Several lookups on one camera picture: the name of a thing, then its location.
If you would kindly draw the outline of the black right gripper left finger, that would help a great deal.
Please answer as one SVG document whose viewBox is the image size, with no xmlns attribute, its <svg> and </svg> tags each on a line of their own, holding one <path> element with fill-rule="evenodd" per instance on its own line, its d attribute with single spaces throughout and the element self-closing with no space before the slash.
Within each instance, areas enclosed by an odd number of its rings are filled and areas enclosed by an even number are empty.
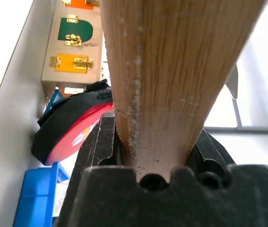
<svg viewBox="0 0 268 227">
<path fill-rule="evenodd" d="M 115 113 L 104 113 L 81 145 L 69 186 L 77 187 L 82 172 L 93 166 L 121 166 L 121 149 L 116 131 Z"/>
</svg>

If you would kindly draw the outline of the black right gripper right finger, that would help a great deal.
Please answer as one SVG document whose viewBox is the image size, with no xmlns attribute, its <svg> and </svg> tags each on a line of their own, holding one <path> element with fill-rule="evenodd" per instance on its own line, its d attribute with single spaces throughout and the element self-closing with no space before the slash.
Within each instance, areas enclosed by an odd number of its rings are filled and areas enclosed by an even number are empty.
<svg viewBox="0 0 268 227">
<path fill-rule="evenodd" d="M 235 163 L 224 146 L 206 130 L 202 130 L 185 165 L 189 168 L 198 168 L 206 160 L 216 161 L 223 168 Z"/>
</svg>

